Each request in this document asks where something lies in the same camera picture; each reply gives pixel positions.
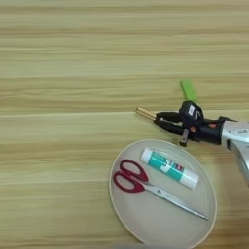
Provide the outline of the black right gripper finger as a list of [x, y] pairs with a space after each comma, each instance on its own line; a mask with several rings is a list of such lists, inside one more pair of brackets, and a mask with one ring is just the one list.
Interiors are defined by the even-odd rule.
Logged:
[[159, 121], [169, 121], [174, 123], [180, 123], [182, 121], [178, 112], [159, 112], [156, 113], [156, 119]]
[[165, 121], [165, 120], [154, 120], [154, 123], [162, 128], [165, 131], [168, 131], [170, 133], [174, 133], [177, 135], [182, 135], [184, 132], [184, 128], [179, 126], [179, 125], [175, 125], [174, 123], [171, 123], [169, 121]]

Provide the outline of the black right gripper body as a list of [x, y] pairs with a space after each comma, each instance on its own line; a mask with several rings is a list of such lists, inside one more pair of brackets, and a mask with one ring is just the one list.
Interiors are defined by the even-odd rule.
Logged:
[[201, 122], [183, 122], [183, 136], [180, 140], [181, 146], [186, 146], [189, 139], [193, 141], [204, 141], [212, 144], [220, 145], [222, 139], [222, 129], [224, 119], [208, 120]]

